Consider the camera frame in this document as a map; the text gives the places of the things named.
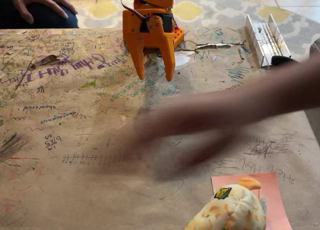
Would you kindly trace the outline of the child's hand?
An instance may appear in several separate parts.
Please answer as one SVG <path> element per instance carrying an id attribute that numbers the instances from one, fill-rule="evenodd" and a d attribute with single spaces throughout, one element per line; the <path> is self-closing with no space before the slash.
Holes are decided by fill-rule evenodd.
<path id="1" fill-rule="evenodd" d="M 178 135 L 202 133 L 206 141 L 175 158 L 174 171 L 198 165 L 231 145 L 239 127 L 244 105 L 230 91 L 180 95 L 154 110 L 136 117 L 125 133 L 125 148 L 143 158 L 156 141 Z"/>

